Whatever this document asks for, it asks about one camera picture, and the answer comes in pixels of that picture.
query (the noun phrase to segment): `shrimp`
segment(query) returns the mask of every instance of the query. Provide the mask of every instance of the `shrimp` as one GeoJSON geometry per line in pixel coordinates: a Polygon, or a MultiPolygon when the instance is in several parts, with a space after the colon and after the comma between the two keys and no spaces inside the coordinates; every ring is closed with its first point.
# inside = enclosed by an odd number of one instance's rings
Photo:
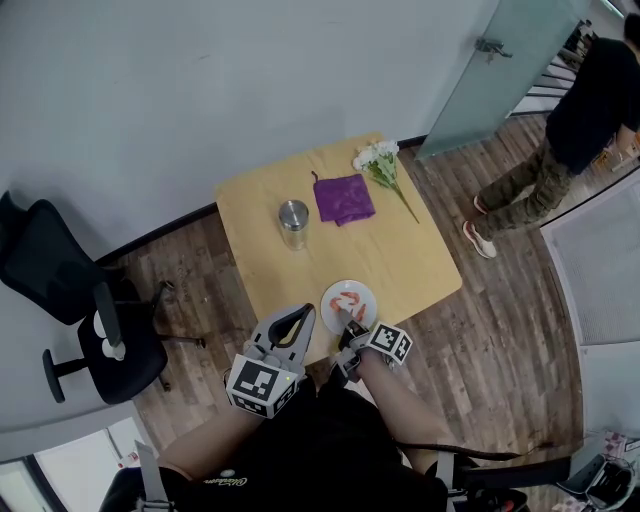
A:
{"type": "Polygon", "coordinates": [[[351,299],[353,302],[349,303],[349,306],[355,306],[360,303],[360,294],[356,292],[340,292],[340,295],[351,299]]]}
{"type": "Polygon", "coordinates": [[[362,320],[364,319],[364,313],[366,310],[367,310],[367,305],[363,304],[362,307],[358,310],[358,313],[356,314],[357,322],[362,322],[362,320]]]}
{"type": "Polygon", "coordinates": [[[340,304],[338,304],[338,302],[340,302],[341,297],[334,297],[333,299],[331,299],[331,301],[329,302],[329,306],[331,307],[331,309],[333,309],[336,313],[340,313],[340,310],[342,309],[340,307],[340,304]]]}

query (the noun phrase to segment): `wooden floor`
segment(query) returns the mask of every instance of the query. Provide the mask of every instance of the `wooden floor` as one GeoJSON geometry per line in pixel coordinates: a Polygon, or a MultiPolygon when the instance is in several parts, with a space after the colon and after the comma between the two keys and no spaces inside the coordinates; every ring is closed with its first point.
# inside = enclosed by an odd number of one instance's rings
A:
{"type": "MultiPolygon", "coordinates": [[[[496,241],[498,258],[482,259],[460,231],[476,212],[472,197],[528,156],[544,136],[542,116],[508,120],[486,142],[420,164],[417,148],[400,158],[420,191],[463,277],[462,289],[402,323],[416,347],[403,370],[407,384],[444,415],[465,446],[529,451],[582,435],[580,376],[573,335],[554,271],[534,226],[496,241]]],[[[575,179],[558,215],[621,175],[589,169],[575,179]]],[[[166,378],[135,403],[158,448],[229,407],[222,374],[256,318],[219,215],[214,214],[122,258],[144,297],[162,279],[176,283],[158,330],[204,335],[208,346],[169,344],[166,378]]],[[[322,364],[315,373],[322,372],[322,364]]],[[[530,492],[531,509],[551,510],[560,494],[530,492]]]]}

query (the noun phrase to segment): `green stem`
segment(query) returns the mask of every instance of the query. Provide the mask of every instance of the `green stem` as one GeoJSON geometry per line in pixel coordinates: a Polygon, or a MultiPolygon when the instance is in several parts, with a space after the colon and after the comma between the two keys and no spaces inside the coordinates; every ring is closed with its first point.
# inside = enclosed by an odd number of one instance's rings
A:
{"type": "Polygon", "coordinates": [[[404,203],[404,205],[407,207],[407,210],[409,210],[409,212],[411,213],[411,215],[413,215],[413,218],[416,219],[416,222],[418,224],[420,224],[420,221],[418,220],[418,217],[416,217],[416,214],[413,213],[413,210],[411,209],[411,206],[409,206],[409,203],[407,202],[406,198],[404,197],[404,194],[402,193],[402,190],[400,190],[400,187],[398,186],[397,183],[394,183],[394,187],[393,190],[396,191],[396,194],[398,194],[398,196],[400,197],[400,199],[402,199],[402,202],[404,203]]]}

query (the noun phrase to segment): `door handle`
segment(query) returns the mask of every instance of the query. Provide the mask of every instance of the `door handle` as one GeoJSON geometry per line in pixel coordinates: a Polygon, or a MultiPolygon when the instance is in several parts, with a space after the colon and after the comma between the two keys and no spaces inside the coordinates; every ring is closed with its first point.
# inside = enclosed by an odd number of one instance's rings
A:
{"type": "Polygon", "coordinates": [[[475,48],[479,52],[489,53],[491,55],[501,55],[506,59],[510,59],[513,57],[513,53],[507,53],[502,48],[504,47],[504,43],[499,39],[485,39],[484,37],[479,37],[476,39],[475,48]]]}

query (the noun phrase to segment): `black office chair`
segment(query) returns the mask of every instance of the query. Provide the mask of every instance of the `black office chair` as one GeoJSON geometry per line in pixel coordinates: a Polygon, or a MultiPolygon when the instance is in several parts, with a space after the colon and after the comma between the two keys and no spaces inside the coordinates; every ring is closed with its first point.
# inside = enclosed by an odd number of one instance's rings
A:
{"type": "Polygon", "coordinates": [[[151,301],[141,301],[133,283],[125,279],[124,269],[102,268],[85,254],[49,201],[37,201],[25,211],[15,205],[9,192],[0,199],[0,280],[64,324],[82,320],[78,339],[84,358],[55,364],[50,350],[42,355],[49,388],[58,403],[65,400],[60,377],[83,368],[89,369],[108,404],[131,399],[156,378],[169,391],[171,386],[161,375],[167,364],[162,340],[205,347],[202,338],[155,331],[153,315],[162,293],[173,291],[170,282],[161,282],[151,301]],[[124,344],[122,360],[105,356],[107,342],[113,350],[124,344]]]}

